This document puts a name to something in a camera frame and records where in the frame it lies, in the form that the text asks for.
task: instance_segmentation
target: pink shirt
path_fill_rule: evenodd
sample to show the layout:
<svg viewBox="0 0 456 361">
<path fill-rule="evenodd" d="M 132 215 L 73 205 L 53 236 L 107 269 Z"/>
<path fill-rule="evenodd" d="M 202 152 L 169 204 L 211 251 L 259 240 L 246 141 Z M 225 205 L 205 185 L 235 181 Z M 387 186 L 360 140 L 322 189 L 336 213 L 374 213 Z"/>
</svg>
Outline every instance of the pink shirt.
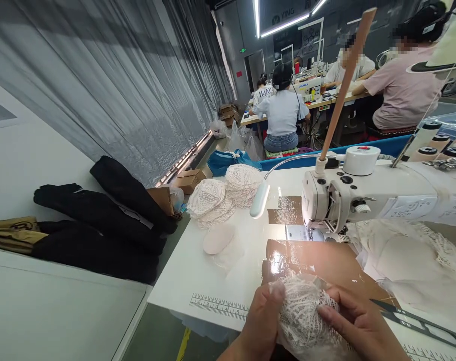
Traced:
<svg viewBox="0 0 456 361">
<path fill-rule="evenodd" d="M 379 129 L 398 129 L 418 125 L 435 101 L 427 116 L 438 107 L 444 80 L 433 73 L 411 74 L 407 68 L 427 61 L 435 47 L 416 48 L 400 54 L 377 70 L 363 85 L 370 95 L 383 90 L 383 105 L 373 114 L 373 123 Z"/>
</svg>

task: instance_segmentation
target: denim shorts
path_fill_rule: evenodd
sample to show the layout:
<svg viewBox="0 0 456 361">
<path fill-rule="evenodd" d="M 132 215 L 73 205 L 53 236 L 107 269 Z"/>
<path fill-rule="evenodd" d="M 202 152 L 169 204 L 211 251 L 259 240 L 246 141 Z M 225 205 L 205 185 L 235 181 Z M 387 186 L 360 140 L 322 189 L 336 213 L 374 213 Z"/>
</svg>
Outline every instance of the denim shorts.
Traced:
<svg viewBox="0 0 456 361">
<path fill-rule="evenodd" d="M 263 143 L 263 147 L 271 153 L 291 150 L 296 148 L 297 145 L 298 134 L 296 132 L 282 136 L 272 136 L 268 134 Z"/>
</svg>

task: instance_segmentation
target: yellow floor line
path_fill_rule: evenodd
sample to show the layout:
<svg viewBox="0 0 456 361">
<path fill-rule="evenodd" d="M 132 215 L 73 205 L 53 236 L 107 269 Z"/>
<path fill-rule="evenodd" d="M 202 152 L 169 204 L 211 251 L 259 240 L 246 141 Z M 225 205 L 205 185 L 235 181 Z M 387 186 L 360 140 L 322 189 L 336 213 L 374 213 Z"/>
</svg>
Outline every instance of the yellow floor line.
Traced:
<svg viewBox="0 0 456 361">
<path fill-rule="evenodd" d="M 183 361 L 184 353 L 186 351 L 186 347 L 188 346 L 189 335 L 191 335 L 191 330 L 187 327 L 184 330 L 183 340 L 181 341 L 181 346 L 179 347 L 178 357 L 176 361 Z"/>
</svg>

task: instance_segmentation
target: brown tape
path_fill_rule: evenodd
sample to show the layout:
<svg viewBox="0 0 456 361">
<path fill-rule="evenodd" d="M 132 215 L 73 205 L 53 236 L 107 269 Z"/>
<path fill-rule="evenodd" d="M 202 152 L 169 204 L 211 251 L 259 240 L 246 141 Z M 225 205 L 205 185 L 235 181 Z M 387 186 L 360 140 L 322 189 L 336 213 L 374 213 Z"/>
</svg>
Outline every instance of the brown tape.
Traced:
<svg viewBox="0 0 456 361">
<path fill-rule="evenodd" d="M 363 272 L 350 245 L 334 242 L 268 240 L 262 284 L 291 274 L 312 274 L 362 298 L 399 307 L 396 298 Z"/>
</svg>

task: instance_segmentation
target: hand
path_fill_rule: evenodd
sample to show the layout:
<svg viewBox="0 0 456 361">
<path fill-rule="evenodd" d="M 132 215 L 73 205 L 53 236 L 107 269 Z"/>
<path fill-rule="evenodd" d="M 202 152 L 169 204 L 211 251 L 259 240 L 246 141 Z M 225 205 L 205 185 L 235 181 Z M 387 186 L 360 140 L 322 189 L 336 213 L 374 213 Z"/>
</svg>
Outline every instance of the hand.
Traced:
<svg viewBox="0 0 456 361">
<path fill-rule="evenodd" d="M 218 360 L 268 361 L 275 349 L 284 300 L 285 286 L 280 281 L 258 287 L 242 332 Z"/>
<path fill-rule="evenodd" d="M 339 287 L 327 293 L 340 305 L 340 313 L 328 306 L 319 307 L 318 313 L 364 360 L 410 361 L 378 309 Z"/>
</svg>

